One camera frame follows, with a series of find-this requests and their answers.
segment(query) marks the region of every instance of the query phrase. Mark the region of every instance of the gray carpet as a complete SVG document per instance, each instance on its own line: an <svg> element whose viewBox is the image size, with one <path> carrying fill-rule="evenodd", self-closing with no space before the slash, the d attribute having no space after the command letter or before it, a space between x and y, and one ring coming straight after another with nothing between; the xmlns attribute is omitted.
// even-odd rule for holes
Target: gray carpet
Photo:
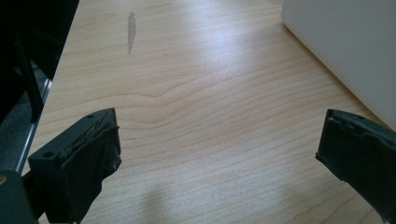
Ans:
<svg viewBox="0 0 396 224"><path fill-rule="evenodd" d="M47 78L36 66L34 68L37 85L45 96ZM29 133L33 137L35 132L35 124L30 122L31 117L29 97L25 92L0 126L0 171L21 171L26 156L23 152L28 152L32 140L28 138Z"/></svg>

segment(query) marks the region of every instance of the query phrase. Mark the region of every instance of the table surface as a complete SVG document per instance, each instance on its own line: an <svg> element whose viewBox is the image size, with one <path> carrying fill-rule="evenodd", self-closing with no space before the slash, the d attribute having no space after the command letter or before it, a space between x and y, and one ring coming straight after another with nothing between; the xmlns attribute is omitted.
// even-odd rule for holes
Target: table surface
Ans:
<svg viewBox="0 0 396 224"><path fill-rule="evenodd" d="M30 153L116 108L123 162L83 223L382 223L315 160L328 108L377 118L281 6L80 0Z"/></svg>

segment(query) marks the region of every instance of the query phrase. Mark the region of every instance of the wood grain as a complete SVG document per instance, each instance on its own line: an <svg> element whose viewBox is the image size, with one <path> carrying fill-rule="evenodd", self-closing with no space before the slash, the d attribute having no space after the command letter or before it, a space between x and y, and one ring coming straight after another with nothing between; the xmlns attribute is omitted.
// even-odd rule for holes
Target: wood grain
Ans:
<svg viewBox="0 0 396 224"><path fill-rule="evenodd" d="M377 118L281 4L80 0L31 152L116 107L123 162L83 223L381 223L314 158L328 108Z"/></svg>

